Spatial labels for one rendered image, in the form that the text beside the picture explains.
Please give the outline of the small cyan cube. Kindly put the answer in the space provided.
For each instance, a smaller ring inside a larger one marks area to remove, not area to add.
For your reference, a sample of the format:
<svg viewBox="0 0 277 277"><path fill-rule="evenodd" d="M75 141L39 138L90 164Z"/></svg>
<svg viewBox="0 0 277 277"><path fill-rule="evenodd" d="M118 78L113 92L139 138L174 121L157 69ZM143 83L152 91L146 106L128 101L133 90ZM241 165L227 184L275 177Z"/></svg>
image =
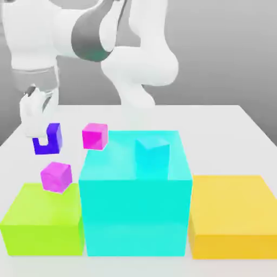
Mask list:
<svg viewBox="0 0 277 277"><path fill-rule="evenodd" d="M139 179L166 180L169 174L170 143L161 136L135 140L136 176Z"/></svg>

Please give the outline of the small magenta cube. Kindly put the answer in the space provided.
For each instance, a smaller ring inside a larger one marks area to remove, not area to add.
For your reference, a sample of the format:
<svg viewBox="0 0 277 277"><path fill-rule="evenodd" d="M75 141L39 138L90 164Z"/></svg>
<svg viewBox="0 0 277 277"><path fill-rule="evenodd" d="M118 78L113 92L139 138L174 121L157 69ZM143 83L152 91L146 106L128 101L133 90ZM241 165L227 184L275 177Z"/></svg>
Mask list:
<svg viewBox="0 0 277 277"><path fill-rule="evenodd" d="M83 148L103 150L108 143L108 125L88 123L82 130Z"/></svg>

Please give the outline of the large yellow box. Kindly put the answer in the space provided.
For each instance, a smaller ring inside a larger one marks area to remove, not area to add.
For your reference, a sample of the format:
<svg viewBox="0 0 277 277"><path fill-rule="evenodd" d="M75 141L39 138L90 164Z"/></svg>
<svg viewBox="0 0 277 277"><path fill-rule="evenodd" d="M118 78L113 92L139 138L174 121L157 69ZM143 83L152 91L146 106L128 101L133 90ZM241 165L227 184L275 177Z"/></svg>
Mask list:
<svg viewBox="0 0 277 277"><path fill-rule="evenodd" d="M258 175L195 175L193 259L276 259L277 198Z"/></svg>

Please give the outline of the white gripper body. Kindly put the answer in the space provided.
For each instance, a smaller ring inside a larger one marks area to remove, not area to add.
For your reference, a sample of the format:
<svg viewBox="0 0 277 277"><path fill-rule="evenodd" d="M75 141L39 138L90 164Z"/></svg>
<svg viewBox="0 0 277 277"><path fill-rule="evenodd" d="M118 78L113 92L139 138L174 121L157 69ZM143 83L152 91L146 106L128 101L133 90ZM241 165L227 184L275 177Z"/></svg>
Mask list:
<svg viewBox="0 0 277 277"><path fill-rule="evenodd" d="M41 91L39 88L28 88L25 91L19 103L21 127L25 136L47 136L54 94L54 90Z"/></svg>

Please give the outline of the large lime green box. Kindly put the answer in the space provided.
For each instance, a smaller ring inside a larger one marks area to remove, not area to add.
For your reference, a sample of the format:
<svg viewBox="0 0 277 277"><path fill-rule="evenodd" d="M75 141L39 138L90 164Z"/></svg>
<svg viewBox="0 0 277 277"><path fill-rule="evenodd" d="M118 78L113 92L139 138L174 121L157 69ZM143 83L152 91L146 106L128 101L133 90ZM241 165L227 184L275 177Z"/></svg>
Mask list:
<svg viewBox="0 0 277 277"><path fill-rule="evenodd" d="M0 223L10 256L79 256L84 229L78 184L62 194L25 183Z"/></svg>

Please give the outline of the large cyan box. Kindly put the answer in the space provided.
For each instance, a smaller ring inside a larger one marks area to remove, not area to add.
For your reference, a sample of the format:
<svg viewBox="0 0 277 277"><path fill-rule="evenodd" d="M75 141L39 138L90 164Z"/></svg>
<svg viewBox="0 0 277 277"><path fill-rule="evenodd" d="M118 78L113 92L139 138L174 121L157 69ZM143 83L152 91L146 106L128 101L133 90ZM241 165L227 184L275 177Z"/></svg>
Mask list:
<svg viewBox="0 0 277 277"><path fill-rule="evenodd" d="M170 143L166 180L136 176L135 140ZM176 130L110 131L103 150L89 150L79 176L89 256L184 256L192 175Z"/></svg>

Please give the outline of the small pink cube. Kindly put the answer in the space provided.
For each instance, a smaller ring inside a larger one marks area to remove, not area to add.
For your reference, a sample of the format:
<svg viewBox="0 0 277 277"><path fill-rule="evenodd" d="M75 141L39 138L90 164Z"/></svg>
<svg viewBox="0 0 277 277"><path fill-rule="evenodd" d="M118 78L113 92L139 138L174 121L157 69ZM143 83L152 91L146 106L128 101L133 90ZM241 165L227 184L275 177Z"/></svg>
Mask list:
<svg viewBox="0 0 277 277"><path fill-rule="evenodd" d="M41 180L44 190L62 194L72 183L71 165L51 162L41 171Z"/></svg>

